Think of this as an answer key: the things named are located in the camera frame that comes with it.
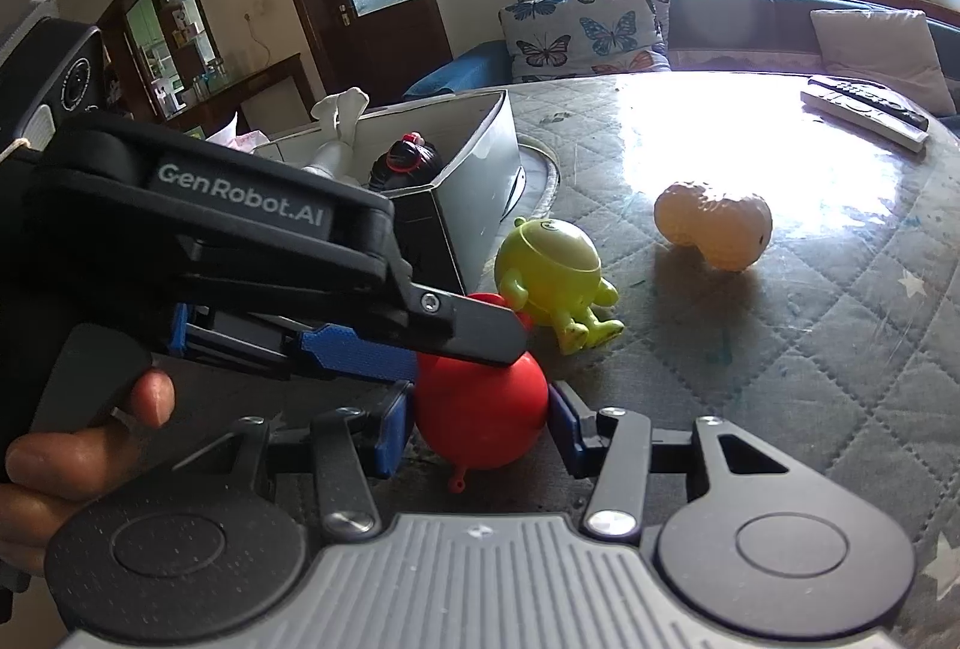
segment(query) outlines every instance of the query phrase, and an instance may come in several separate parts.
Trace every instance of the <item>blue gripper pad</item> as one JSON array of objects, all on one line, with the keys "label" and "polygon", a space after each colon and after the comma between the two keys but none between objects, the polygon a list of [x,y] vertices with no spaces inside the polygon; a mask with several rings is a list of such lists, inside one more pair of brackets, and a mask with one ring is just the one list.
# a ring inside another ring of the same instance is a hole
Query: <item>blue gripper pad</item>
[{"label": "blue gripper pad", "polygon": [[547,406],[546,426],[550,431],[566,472],[574,478],[586,475],[587,448],[580,431],[580,424],[573,410],[566,404],[555,385],[549,385],[550,400]]},{"label": "blue gripper pad", "polygon": [[416,354],[357,337],[349,327],[328,324],[301,334],[301,349],[320,367],[381,381],[416,381]]},{"label": "blue gripper pad", "polygon": [[171,356],[184,356],[186,351],[186,322],[189,315],[189,307],[182,302],[174,308],[173,320],[170,323],[170,342],[167,343],[167,349]]},{"label": "blue gripper pad", "polygon": [[390,408],[386,409],[380,422],[380,437],[373,446],[371,476],[391,478],[397,472],[413,427],[414,414],[410,398],[405,393],[399,394]]}]

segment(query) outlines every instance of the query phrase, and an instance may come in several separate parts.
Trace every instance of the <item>remote control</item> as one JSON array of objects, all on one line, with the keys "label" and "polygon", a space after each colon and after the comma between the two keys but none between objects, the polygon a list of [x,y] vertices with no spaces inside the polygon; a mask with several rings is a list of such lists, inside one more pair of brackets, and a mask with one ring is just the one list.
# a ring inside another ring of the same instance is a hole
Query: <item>remote control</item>
[{"label": "remote control", "polygon": [[888,115],[865,102],[846,94],[838,94],[837,91],[820,85],[805,86],[800,91],[800,98],[816,110],[833,115],[834,118],[848,120],[862,129],[876,132],[881,137],[891,139],[914,153],[919,153],[923,149],[923,143],[928,137],[925,131],[897,120],[893,115]]},{"label": "remote control", "polygon": [[851,96],[857,101],[862,101],[864,104],[869,104],[871,107],[881,110],[883,113],[887,113],[887,115],[893,115],[894,118],[902,120],[904,123],[909,123],[914,128],[920,129],[920,131],[926,131],[930,125],[930,121],[926,115],[921,115],[915,110],[911,110],[899,102],[893,101],[892,99],[886,99],[877,94],[877,89],[881,89],[883,86],[876,86],[874,89],[872,89],[870,86],[864,86],[859,83],[851,83],[847,80],[837,80],[833,77],[824,77],[823,75],[819,74],[811,77],[809,83],[810,85],[829,88],[831,91],[836,91],[837,94]]}]

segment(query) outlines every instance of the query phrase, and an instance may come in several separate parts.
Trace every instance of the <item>cardboard box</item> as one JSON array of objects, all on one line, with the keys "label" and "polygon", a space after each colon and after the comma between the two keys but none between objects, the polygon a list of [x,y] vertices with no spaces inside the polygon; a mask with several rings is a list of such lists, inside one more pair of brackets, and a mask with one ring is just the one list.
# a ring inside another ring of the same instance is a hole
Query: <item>cardboard box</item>
[{"label": "cardboard box", "polygon": [[[446,161],[426,186],[385,193],[395,207],[400,252],[417,283],[455,294],[476,289],[500,222],[522,186],[517,130],[506,91],[438,96],[362,115],[349,175],[366,183],[373,162],[409,132],[432,142]],[[293,129],[256,154],[306,166],[335,134]]]}]

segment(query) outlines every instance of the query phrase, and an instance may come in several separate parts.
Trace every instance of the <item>sofa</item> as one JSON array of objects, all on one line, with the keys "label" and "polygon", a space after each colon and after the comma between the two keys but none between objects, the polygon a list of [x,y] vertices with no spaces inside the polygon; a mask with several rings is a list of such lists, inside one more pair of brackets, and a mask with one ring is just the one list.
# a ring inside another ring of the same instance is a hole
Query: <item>sofa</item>
[{"label": "sofa", "polygon": [[[810,12],[871,8],[877,5],[853,0],[671,0],[670,64],[674,70],[823,73]],[[947,84],[960,97],[960,29],[928,24]],[[404,98],[509,85],[511,64],[505,41],[485,41],[417,81]],[[960,131],[960,115],[942,122]]]}]

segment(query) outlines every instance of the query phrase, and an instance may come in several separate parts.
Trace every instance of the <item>screw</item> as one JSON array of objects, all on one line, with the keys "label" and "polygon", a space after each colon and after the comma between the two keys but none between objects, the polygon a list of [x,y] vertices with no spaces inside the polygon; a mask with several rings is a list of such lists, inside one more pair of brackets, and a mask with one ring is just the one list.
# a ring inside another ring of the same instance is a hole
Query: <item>screw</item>
[{"label": "screw", "polygon": [[374,524],[373,517],[362,510],[335,510],[323,517],[323,526],[341,539],[364,536]]},{"label": "screw", "polygon": [[637,520],[622,510],[598,510],[587,517],[587,527],[599,536],[623,537],[637,529]]},{"label": "screw", "polygon": [[493,527],[488,527],[486,524],[474,524],[472,527],[467,528],[467,534],[469,537],[483,540],[485,537],[493,534]]},{"label": "screw", "polygon": [[435,313],[440,310],[440,297],[432,294],[431,291],[427,291],[424,296],[421,296],[421,308],[426,310],[427,313]]}]

